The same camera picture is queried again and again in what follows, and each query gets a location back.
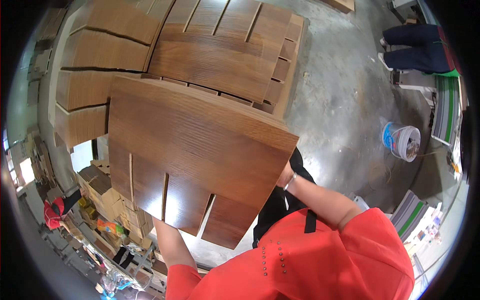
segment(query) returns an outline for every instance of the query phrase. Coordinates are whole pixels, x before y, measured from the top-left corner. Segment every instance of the white sneaker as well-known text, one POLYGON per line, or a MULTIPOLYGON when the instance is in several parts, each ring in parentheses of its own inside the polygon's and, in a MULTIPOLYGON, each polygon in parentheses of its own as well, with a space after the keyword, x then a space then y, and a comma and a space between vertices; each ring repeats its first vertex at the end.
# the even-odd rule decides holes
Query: white sneaker
POLYGON ((382 45, 382 47, 387 47, 388 46, 388 43, 387 43, 387 41, 385 41, 384 37, 382 37, 382 39, 380 40, 380 45, 382 45))
POLYGON ((378 52, 377 57, 378 57, 378 60, 384 65, 384 67, 385 67, 387 70, 393 71, 393 68, 389 68, 389 67, 387 66, 387 64, 385 63, 384 54, 383 54, 383 53, 378 52))

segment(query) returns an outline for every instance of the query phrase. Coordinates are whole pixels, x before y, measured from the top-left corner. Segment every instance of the red top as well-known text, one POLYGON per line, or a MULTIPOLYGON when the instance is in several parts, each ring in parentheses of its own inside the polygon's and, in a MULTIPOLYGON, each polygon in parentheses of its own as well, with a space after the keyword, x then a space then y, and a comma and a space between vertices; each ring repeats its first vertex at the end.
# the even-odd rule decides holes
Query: red top
POLYGON ((304 233, 307 209, 275 223, 248 250, 203 279, 191 266, 168 269, 167 299, 408 299, 413 267, 394 226, 378 208, 342 232, 317 220, 304 233))
MULTIPOLYGON (((56 204, 59 207, 60 210, 60 215, 63 214, 63 198, 58 197, 53 201, 52 204, 56 204)), ((52 206, 45 201, 44 202, 44 207, 43 207, 43 218, 45 219, 45 224, 50 228, 50 229, 55 229, 60 227, 60 221, 61 221, 61 216, 57 215, 53 209, 52 206)))

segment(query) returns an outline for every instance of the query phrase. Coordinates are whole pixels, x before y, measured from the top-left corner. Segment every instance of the white bucket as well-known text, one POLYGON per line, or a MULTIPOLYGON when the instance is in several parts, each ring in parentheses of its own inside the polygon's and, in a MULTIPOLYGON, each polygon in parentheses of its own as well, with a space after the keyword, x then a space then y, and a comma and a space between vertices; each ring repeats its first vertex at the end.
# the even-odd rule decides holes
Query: white bucket
POLYGON ((410 163, 420 149, 420 130, 414 126, 388 122, 382 132, 382 141, 395 157, 410 163))

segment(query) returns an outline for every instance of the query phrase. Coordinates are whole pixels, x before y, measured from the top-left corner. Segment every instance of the bracelet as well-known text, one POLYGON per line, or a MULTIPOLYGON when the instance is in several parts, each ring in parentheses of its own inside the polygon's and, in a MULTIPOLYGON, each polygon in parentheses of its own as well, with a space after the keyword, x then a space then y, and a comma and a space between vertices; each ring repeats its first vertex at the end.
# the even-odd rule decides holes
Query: bracelet
POLYGON ((296 172, 293 172, 293 176, 292 176, 292 179, 290 179, 290 181, 287 183, 287 185, 283 188, 284 191, 286 191, 288 189, 288 186, 293 182, 293 180, 297 177, 297 173, 296 172))

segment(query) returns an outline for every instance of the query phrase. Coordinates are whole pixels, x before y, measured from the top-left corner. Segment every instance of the black bag strap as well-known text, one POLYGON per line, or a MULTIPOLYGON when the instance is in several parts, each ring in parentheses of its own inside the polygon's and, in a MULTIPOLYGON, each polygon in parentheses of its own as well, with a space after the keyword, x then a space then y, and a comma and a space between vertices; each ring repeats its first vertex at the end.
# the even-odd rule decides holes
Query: black bag strap
POLYGON ((305 219, 305 233, 315 232, 317 229, 317 214, 313 210, 307 211, 307 217, 305 219))

